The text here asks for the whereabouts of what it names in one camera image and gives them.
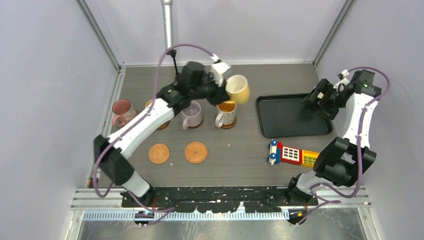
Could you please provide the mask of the pink floral mug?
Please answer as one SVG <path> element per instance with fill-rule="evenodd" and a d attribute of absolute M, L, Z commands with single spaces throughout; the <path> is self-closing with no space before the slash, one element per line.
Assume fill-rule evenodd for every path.
<path fill-rule="evenodd" d="M 112 124 L 116 128 L 124 127 L 138 115 L 128 99 L 117 100 L 112 106 L 112 112 L 114 113 Z"/>

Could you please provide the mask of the yellow mug white inside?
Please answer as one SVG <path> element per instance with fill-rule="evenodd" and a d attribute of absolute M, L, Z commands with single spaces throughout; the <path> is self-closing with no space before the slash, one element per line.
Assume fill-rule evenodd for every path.
<path fill-rule="evenodd" d="M 225 85 L 225 91 L 230 97 L 230 101 L 236 104 L 246 104 L 251 95 L 248 80 L 243 75 L 233 75 Z"/>

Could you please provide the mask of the woven rattan round coaster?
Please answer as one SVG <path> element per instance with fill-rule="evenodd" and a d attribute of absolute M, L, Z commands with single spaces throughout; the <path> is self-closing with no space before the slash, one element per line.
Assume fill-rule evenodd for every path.
<path fill-rule="evenodd" d="M 189 143 L 184 149 L 184 157 L 191 164 L 199 164 L 208 156 L 207 146 L 199 141 Z"/>

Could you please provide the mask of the brown wooden coaster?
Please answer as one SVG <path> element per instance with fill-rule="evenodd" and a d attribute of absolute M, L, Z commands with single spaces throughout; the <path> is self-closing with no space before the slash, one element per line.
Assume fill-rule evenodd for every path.
<path fill-rule="evenodd" d="M 170 124 L 170 121 L 166 121 L 164 124 L 162 124 L 161 126 L 159 126 L 157 128 L 157 130 L 163 130 L 165 129 L 168 125 Z"/>
<path fill-rule="evenodd" d="M 231 129 L 231 128 L 233 128 L 236 124 L 237 124 L 237 117 L 235 116 L 235 117 L 234 117 L 234 121 L 233 121 L 231 124 L 228 124 L 228 125 L 223 124 L 220 128 L 221 128 L 221 129 Z"/>

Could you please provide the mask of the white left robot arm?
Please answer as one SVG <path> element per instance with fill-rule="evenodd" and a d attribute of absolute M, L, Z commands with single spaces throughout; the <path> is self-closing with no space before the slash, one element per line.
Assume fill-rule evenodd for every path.
<path fill-rule="evenodd" d="M 94 167 L 100 168 L 113 184 L 131 192 L 141 207 L 148 207 L 154 199 L 151 185 L 128 158 L 156 129 L 188 108 L 191 101 L 206 99 L 216 105 L 229 100 L 225 85 L 230 69 L 222 60 L 214 62 L 209 71 L 199 62 L 188 62 L 174 82 L 159 90 L 134 119 L 108 137 L 100 134 L 93 140 Z"/>

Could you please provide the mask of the white mug orange inside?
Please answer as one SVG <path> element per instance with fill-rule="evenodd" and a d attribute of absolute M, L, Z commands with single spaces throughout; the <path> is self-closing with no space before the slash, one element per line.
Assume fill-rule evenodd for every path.
<path fill-rule="evenodd" d="M 237 104 L 235 102 L 223 102 L 218 104 L 216 109 L 217 112 L 214 124 L 217 128 L 221 128 L 222 125 L 229 125 L 234 121 L 237 109 Z"/>

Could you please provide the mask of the blue mug yellow inside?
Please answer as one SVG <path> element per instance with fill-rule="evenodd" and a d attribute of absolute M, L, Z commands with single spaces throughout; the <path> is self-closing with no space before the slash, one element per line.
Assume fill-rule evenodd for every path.
<path fill-rule="evenodd" d="M 144 108 L 145 109 L 147 109 L 149 106 L 150 106 L 150 104 L 152 103 L 152 99 L 151 100 L 149 100 L 146 104 L 145 104 L 145 106 L 144 106 Z"/>

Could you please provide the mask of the dark wooden round coaster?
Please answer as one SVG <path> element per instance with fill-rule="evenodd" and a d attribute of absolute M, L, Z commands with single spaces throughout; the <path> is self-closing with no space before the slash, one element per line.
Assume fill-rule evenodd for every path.
<path fill-rule="evenodd" d="M 195 126 L 188 126 L 187 128 L 188 129 L 196 129 L 196 128 L 199 128 L 202 124 L 203 124 L 203 120 L 199 123 L 199 124 L 197 124 L 197 125 L 195 125 Z"/>

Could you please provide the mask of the lilac mug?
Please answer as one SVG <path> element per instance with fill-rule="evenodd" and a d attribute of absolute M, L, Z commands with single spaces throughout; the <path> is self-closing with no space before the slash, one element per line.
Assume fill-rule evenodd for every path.
<path fill-rule="evenodd" d="M 182 129 L 187 130 L 188 126 L 196 126 L 204 120 L 202 107 L 197 101 L 191 101 L 189 106 L 181 111 Z"/>

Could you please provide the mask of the smooth orange round coaster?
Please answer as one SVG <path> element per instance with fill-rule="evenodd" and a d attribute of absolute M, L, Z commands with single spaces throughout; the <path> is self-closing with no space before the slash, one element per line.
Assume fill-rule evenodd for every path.
<path fill-rule="evenodd" d="M 158 143 L 153 145 L 148 151 L 148 158 L 154 164 L 162 164 L 170 157 L 170 150 L 167 145 Z"/>

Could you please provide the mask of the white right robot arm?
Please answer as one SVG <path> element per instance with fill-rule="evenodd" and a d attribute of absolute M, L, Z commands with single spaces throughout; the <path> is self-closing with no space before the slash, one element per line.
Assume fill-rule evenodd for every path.
<path fill-rule="evenodd" d="M 338 77 L 336 84 L 321 79 L 301 100 L 320 117 L 334 120 L 345 108 L 350 119 L 344 134 L 319 153 L 312 170 L 290 180 L 285 198 L 291 205 L 308 203 L 325 187 L 343 198 L 353 198 L 363 173 L 377 158 L 370 149 L 369 130 L 378 101 L 390 90 L 390 79 L 381 70 L 367 66 L 343 70 Z"/>

